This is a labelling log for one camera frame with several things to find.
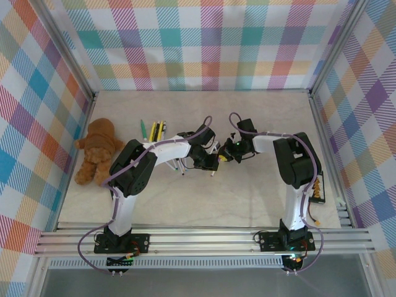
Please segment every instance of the brown teddy bear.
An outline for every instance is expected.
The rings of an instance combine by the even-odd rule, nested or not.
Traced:
[[[84,161],[74,177],[77,184],[88,184],[95,177],[101,185],[110,176],[111,157],[122,150],[124,142],[114,136],[114,125],[109,119],[96,119],[88,125],[88,134],[74,142],[75,147],[84,149]]]

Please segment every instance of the green pencil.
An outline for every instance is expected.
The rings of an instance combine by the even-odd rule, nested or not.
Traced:
[[[147,140],[146,128],[142,119],[140,120],[140,126],[142,128],[143,140]]]

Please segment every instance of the plaid wall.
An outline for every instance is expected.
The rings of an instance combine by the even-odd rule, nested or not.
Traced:
[[[316,98],[359,227],[396,296],[396,0],[371,0]]]
[[[46,3],[99,88],[252,90],[307,88],[354,1]]]
[[[0,2],[0,296],[20,296],[85,122],[80,90],[27,0]]]

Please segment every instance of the yellow pencil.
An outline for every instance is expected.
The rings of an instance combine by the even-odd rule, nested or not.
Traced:
[[[162,127],[163,127],[163,121],[161,121],[161,123],[160,123],[160,128],[159,128],[159,130],[158,130],[157,141],[160,141],[160,140],[161,140]]]
[[[150,138],[148,139],[149,142],[153,142],[154,130],[156,125],[157,125],[156,122],[154,122],[153,127],[151,128]]]

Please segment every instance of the beige floor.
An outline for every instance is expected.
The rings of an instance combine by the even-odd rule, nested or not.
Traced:
[[[106,117],[127,142],[142,142],[140,119],[149,131],[153,121],[164,119],[166,137],[195,131],[203,119],[213,116],[211,128],[224,143],[233,128],[231,111],[251,118],[258,131],[296,133],[309,136],[319,158],[319,138],[305,93],[291,92],[100,92],[92,120]],[[82,163],[79,153],[76,168]],[[339,228],[334,197],[326,182],[325,205],[313,205],[312,214],[323,228]],[[153,171],[133,212],[134,223],[205,226],[278,226],[285,206],[285,185],[273,155],[260,154],[237,164],[220,163],[214,177],[200,170],[185,176],[161,164]],[[71,181],[60,222],[107,222],[111,215],[110,193],[91,183]]]

